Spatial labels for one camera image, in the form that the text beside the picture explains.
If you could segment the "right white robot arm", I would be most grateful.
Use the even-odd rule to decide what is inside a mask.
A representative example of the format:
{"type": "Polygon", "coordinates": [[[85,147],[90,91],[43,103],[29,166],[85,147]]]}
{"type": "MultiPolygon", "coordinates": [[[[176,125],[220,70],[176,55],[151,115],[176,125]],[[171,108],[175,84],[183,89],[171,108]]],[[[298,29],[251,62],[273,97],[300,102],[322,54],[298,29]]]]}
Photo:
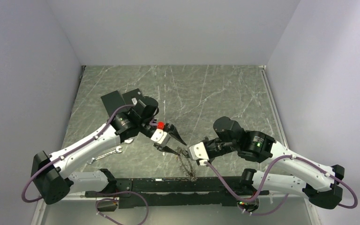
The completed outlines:
{"type": "Polygon", "coordinates": [[[193,155],[198,158],[199,165],[236,152],[246,161],[273,164],[288,173],[279,175],[244,169],[239,181],[244,194],[278,191],[307,198],[313,205],[324,209],[334,209],[342,201],[343,190],[339,186],[345,173],[342,166],[319,165],[291,151],[273,137],[260,131],[245,130],[225,116],[214,122],[213,129],[217,138],[205,138],[196,146],[193,155]]]}

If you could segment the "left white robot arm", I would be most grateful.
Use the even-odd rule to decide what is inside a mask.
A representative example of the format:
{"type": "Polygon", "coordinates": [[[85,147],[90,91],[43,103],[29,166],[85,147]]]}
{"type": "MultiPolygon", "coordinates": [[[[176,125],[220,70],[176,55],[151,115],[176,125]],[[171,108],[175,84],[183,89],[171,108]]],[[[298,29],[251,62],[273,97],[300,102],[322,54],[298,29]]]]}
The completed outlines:
{"type": "Polygon", "coordinates": [[[134,104],[121,105],[106,123],[90,135],[59,151],[39,152],[33,158],[30,180],[22,191],[22,200],[31,202],[25,194],[31,183],[39,191],[39,198],[48,205],[59,202],[70,193],[94,191],[105,197],[117,191],[117,180],[107,169],[95,172],[75,172],[76,168],[98,153],[128,143],[139,133],[148,137],[160,152],[177,154],[167,146],[170,139],[183,145],[177,128],[170,123],[157,122],[158,102],[141,97],[134,104]]]}

